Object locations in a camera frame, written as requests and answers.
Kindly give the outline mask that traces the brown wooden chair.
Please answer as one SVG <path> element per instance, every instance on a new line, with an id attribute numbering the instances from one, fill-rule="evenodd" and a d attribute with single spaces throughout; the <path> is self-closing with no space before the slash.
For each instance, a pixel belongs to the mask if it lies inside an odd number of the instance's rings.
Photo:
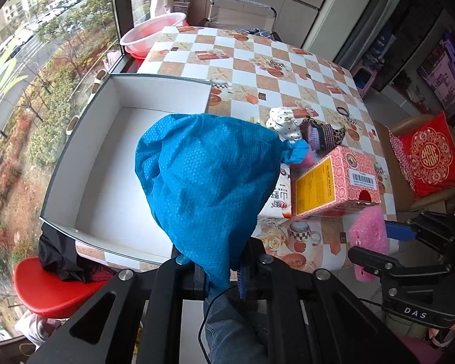
<path id="1" fill-rule="evenodd" d="M 455 141 L 443 112 L 389 128 L 374 122 L 398 212 L 420 211 L 455 196 Z"/>

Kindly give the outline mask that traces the red patterned carton box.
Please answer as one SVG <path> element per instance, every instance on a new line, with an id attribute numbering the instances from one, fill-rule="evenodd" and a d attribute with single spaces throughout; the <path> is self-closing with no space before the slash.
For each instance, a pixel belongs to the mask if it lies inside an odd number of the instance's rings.
<path id="1" fill-rule="evenodd" d="M 293 194 L 296 219 L 337 218 L 381 202 L 372 159 L 346 146 L 334 148 L 296 178 Z"/>

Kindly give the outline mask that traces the purple knitted cuff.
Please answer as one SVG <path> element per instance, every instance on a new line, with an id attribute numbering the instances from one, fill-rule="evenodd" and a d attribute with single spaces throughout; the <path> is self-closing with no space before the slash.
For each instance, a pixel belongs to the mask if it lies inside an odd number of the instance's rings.
<path id="1" fill-rule="evenodd" d="M 300 124 L 302 139 L 314 151 L 331 151 L 340 146 L 345 137 L 345 128 L 333 128 L 328 123 L 319 123 L 309 117 Z"/>

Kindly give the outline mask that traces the red plastic stool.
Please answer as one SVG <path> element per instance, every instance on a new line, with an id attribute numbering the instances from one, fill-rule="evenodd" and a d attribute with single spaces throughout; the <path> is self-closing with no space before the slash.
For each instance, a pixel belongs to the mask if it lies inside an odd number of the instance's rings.
<path id="1" fill-rule="evenodd" d="M 93 281 L 62 281 L 44 270 L 37 257 L 20 261 L 14 272 L 15 292 L 30 312 L 51 319 L 71 317 L 93 294 L 112 278 L 108 272 L 94 275 Z"/>

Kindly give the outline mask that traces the white open cardboard box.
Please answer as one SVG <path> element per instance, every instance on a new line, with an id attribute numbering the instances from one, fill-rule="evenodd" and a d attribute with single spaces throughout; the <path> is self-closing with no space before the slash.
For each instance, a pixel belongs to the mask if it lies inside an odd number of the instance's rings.
<path id="1" fill-rule="evenodd" d="M 153 220 L 135 174 L 141 136 L 171 113 L 208 108 L 208 81 L 149 74 L 112 74 L 87 105 L 56 163 L 41 219 L 107 255 L 160 265 L 172 243 Z"/>

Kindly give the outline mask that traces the red embroidered cushion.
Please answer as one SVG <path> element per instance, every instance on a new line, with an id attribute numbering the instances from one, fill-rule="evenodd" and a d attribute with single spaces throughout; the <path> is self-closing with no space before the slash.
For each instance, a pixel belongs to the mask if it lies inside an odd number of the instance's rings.
<path id="1" fill-rule="evenodd" d="M 455 187 L 455 141 L 444 112 L 407 134 L 389 132 L 389 142 L 417 199 Z"/>

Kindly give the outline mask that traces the orange floral tissue pack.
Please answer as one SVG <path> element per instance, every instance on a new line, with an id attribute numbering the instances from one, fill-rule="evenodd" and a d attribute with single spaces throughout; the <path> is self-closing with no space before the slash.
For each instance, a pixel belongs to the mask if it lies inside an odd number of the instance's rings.
<path id="1" fill-rule="evenodd" d="M 291 218 L 292 194 L 290 168 L 285 163 L 282 163 L 275 189 L 258 214 L 258 219 L 279 221 Z"/>

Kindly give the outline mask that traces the blue mesh cloth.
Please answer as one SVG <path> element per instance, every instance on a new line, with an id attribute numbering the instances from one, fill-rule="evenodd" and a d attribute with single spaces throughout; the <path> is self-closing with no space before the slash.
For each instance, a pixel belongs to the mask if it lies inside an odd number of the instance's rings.
<path id="1" fill-rule="evenodd" d="M 281 160 L 288 165 L 300 164 L 305 160 L 310 150 L 310 146 L 303 139 L 284 140 L 281 145 Z"/>

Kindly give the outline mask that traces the cream polka dot scrunchie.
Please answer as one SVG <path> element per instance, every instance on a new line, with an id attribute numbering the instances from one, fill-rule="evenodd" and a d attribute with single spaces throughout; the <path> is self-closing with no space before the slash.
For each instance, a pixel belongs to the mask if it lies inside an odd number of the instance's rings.
<path id="1" fill-rule="evenodd" d="M 277 107 L 269 110 L 269 118 L 265 126 L 283 139 L 295 142 L 302 139 L 302 133 L 292 109 Z"/>

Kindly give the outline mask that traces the plaid cloth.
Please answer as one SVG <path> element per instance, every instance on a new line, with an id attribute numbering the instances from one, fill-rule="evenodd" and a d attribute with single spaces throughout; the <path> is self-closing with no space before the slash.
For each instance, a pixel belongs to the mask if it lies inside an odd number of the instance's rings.
<path id="1" fill-rule="evenodd" d="M 245 28 L 239 29 L 237 32 L 244 35 L 256 35 L 266 39 L 276 40 L 274 33 L 269 30 L 263 30 L 259 28 Z"/>

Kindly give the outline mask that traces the pink foam block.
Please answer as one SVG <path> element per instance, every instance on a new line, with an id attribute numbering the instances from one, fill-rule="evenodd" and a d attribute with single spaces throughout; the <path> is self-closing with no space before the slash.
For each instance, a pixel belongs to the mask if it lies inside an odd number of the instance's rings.
<path id="1" fill-rule="evenodd" d="M 350 249 L 362 247 L 383 255 L 388 254 L 389 242 L 382 208 L 366 207 L 349 228 Z"/>

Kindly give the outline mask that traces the pink plastic basin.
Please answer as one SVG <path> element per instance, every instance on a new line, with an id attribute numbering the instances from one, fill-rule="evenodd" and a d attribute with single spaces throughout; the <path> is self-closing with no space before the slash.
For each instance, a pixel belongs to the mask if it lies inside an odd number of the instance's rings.
<path id="1" fill-rule="evenodd" d="M 124 34 L 120 39 L 120 45 L 125 48 L 127 53 L 133 53 L 137 57 L 145 58 L 164 27 L 184 24 L 186 24 L 186 14 L 182 12 L 171 12 L 155 16 L 138 24 Z"/>

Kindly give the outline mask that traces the blue mesh cloth ball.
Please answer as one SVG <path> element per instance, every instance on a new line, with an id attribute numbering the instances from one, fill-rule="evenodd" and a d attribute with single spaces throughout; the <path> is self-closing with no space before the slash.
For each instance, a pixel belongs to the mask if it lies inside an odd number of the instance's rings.
<path id="1" fill-rule="evenodd" d="M 135 173 L 152 216 L 214 286 L 228 286 L 286 150 L 259 124 L 211 114 L 169 114 L 140 138 Z"/>

